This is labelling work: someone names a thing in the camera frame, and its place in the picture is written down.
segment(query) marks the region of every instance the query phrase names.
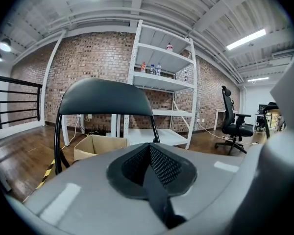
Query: ceiling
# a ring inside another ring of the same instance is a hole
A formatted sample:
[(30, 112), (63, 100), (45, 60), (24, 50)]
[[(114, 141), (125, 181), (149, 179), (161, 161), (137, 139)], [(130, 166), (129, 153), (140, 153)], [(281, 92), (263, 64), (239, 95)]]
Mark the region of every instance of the ceiling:
[[(0, 39), (12, 42), (14, 58), (42, 39), (94, 25), (161, 27), (191, 37), (196, 49), (237, 81), (282, 74), (294, 53), (291, 23), (273, 0), (20, 0), (6, 17)], [(264, 28), (266, 35), (227, 50)], [(282, 51), (277, 61), (272, 54)]]

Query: cardboard box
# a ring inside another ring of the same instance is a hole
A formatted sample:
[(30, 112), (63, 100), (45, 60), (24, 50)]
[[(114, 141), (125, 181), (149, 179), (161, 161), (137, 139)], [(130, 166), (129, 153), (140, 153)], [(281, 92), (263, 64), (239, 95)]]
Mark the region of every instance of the cardboard box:
[(74, 161), (129, 146), (128, 139), (89, 135), (74, 147)]

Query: brick wall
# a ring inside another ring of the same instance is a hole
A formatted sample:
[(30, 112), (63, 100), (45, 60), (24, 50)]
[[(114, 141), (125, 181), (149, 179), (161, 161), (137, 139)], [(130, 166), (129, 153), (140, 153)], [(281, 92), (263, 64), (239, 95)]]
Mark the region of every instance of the brick wall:
[[(235, 110), (239, 110), (240, 107), (240, 91), (239, 88), (227, 78), (221, 71), (216, 69), (210, 63), (202, 58), (197, 58), (197, 65), (200, 65), (200, 109), (199, 117), (205, 122), (200, 124), (210, 129), (214, 127), (216, 109), (225, 109), (223, 96), (222, 96), (222, 85), (225, 85), (231, 91), (231, 99), (234, 101)], [(221, 127), (224, 114), (219, 114), (217, 127)]]
[[(129, 62), (132, 52), (135, 34), (117, 32), (95, 32), (65, 38), (54, 57), (50, 68), (45, 102), (46, 121), (55, 122), (56, 113), (61, 100), (60, 92), (74, 82), (85, 77), (97, 77), (119, 82), (127, 82)], [(30, 82), (41, 83), (45, 69), (54, 47), (54, 43), (42, 47), (34, 53), (28, 55), (18, 62), (12, 69), (11, 77)], [(225, 85), (232, 91), (232, 99), (235, 106), (239, 107), (238, 88), (215, 67), (196, 57), (197, 80), (201, 86), (197, 89), (197, 109), (196, 116), (205, 118), (204, 127), (212, 128), (214, 124), (215, 109), (224, 108), (221, 94), (221, 86)], [(193, 71), (191, 67), (188, 71), (188, 82), (193, 82)], [(20, 90), (25, 90), (22, 86), (17, 86)], [(172, 94), (152, 90), (144, 90), (152, 107), (170, 109), (172, 107)], [(24, 96), (19, 94), (9, 94), (9, 100), (24, 100)], [(193, 93), (191, 90), (177, 93), (175, 101), (180, 110), (191, 111)], [(13, 104), (11, 108), (21, 108), (21, 104)], [(15, 118), (25, 118), (34, 116), (34, 112), (9, 114), (9, 120)], [(155, 116), (158, 128), (169, 128), (170, 117)], [(76, 116), (68, 116), (68, 125), (75, 126)], [(110, 115), (95, 115), (89, 122), (85, 122), (86, 128), (92, 129), (93, 125), (106, 126), (110, 130)], [(130, 118), (130, 128), (151, 128), (149, 119), (146, 117), (134, 116)], [(187, 128), (180, 117), (174, 117), (172, 128), (177, 132), (187, 131)]]
[[(46, 66), (52, 50), (54, 48), (55, 43), (51, 43), (46, 45), (31, 55), (26, 56), (21, 61), (19, 61), (15, 66), (13, 66), (11, 71), (11, 77), (25, 80), (32, 83), (42, 84), (45, 76)], [(37, 88), (18, 85), (18, 84), (9, 84), (10, 91), (21, 91), (21, 92), (31, 92), (36, 93)], [(19, 100), (19, 101), (34, 101), (36, 100), (35, 95), (27, 95), (27, 94), (8, 94), (8, 100)], [(8, 110), (23, 110), (23, 109), (35, 109), (36, 103), (8, 103)], [(36, 111), (28, 111), (28, 112), (17, 112), (17, 113), (9, 113), (8, 119), (16, 120), (20, 118), (28, 118), (36, 116)], [(18, 121), (14, 123), (10, 123), (9, 126), (36, 121), (36, 118)]]

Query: white shelving unit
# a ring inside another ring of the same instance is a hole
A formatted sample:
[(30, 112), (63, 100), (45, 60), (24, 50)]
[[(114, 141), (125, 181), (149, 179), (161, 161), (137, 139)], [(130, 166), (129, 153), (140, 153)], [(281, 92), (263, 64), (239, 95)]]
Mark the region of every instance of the white shelving unit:
[[(173, 52), (166, 50), (168, 43), (173, 45)], [(191, 55), (189, 58), (180, 55), (181, 51), (186, 47), (191, 47)], [(147, 69), (150, 68), (151, 64), (156, 66), (158, 62), (160, 62), (161, 72), (172, 74), (174, 79), (134, 71), (134, 68), (140, 67), (143, 62), (146, 63)], [(193, 67), (193, 84), (176, 80), (175, 74), (189, 65)], [(158, 129), (160, 142), (168, 145), (186, 144), (186, 149), (188, 149), (194, 128), (197, 99), (196, 55), (192, 39), (182, 38), (171, 32), (145, 25), (143, 21), (140, 20), (133, 45), (128, 73), (128, 84), (143, 89), (172, 93), (173, 100), (175, 98), (175, 93), (189, 89), (193, 90), (191, 112), (179, 110), (174, 101), (171, 110), (153, 109), (154, 115), (181, 117), (189, 129), (187, 138), (177, 134), (171, 129)], [(191, 117), (191, 123), (188, 124), (184, 117)], [(154, 134), (152, 129), (129, 129), (128, 126), (129, 115), (125, 115), (124, 137), (129, 138), (130, 144), (153, 141)]]

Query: metal railing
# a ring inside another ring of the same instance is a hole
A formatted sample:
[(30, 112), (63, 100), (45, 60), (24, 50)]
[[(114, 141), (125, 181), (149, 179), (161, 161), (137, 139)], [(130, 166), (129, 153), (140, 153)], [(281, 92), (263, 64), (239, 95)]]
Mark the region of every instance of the metal railing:
[(1, 82), (12, 83), (12, 84), (26, 85), (26, 86), (31, 86), (31, 87), (36, 87), (37, 88), (37, 93), (0, 90), (0, 92), (4, 92), (4, 93), (37, 95), (35, 101), (9, 101), (9, 100), (8, 101), (0, 101), (0, 103), (36, 103), (36, 108), (35, 109), (5, 111), (5, 112), (0, 112), (0, 114), (15, 113), (15, 112), (26, 112), (26, 111), (37, 111), (37, 115), (34, 116), (34, 117), (25, 117), (25, 118), (20, 118), (20, 119), (16, 119), (16, 120), (6, 121), (6, 122), (0, 122), (0, 125), (7, 124), (7, 123), (18, 122), (18, 121), (27, 120), (27, 119), (32, 119), (32, 118), (37, 118), (38, 121), (39, 121), (40, 120), (39, 101), (40, 101), (40, 89), (42, 88), (42, 85), (41, 84), (36, 84), (36, 83), (31, 83), (31, 82), (26, 82), (26, 81), (23, 81), (23, 80), (14, 79), (14, 78), (10, 78), (10, 77), (4, 77), (4, 76), (0, 76), (0, 81)]

